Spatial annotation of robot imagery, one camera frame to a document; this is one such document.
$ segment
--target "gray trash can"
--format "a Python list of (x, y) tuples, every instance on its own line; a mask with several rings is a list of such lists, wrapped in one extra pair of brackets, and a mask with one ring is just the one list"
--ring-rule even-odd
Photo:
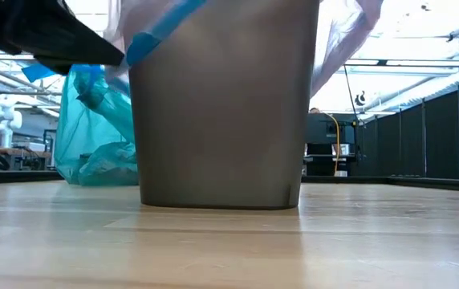
[(316, 0), (208, 0), (130, 71), (143, 204), (298, 205), (318, 13)]

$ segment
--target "yellow cable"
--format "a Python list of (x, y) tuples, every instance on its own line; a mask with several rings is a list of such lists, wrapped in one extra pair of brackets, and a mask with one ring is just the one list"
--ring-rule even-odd
[(329, 116), (336, 124), (336, 148), (335, 148), (335, 151), (336, 151), (335, 176), (336, 176), (336, 172), (338, 172), (339, 170), (339, 158), (340, 158), (340, 126), (339, 126), (339, 122), (336, 121), (336, 118), (334, 118), (333, 116), (330, 116), (329, 114), (325, 112), (323, 112), (323, 114), (325, 114), (326, 116)]

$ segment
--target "wooden table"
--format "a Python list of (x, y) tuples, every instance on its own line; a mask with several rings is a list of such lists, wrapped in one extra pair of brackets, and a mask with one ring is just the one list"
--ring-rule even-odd
[(284, 211), (0, 185), (0, 288), (459, 288), (459, 192), (304, 185)]

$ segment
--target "plastic bin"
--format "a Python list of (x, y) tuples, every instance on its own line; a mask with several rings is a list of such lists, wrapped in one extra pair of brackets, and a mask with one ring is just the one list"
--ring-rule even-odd
[[(208, 0), (130, 71), (142, 203), (296, 207), (319, 1)], [(124, 28), (129, 43), (145, 15)]]

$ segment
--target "teal plastic bag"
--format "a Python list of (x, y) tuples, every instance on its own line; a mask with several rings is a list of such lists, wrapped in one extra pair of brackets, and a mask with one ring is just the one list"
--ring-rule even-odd
[(95, 67), (71, 70), (55, 146), (64, 179), (74, 185), (137, 185), (135, 157), (121, 157), (135, 154), (134, 139), (129, 97), (110, 88)]

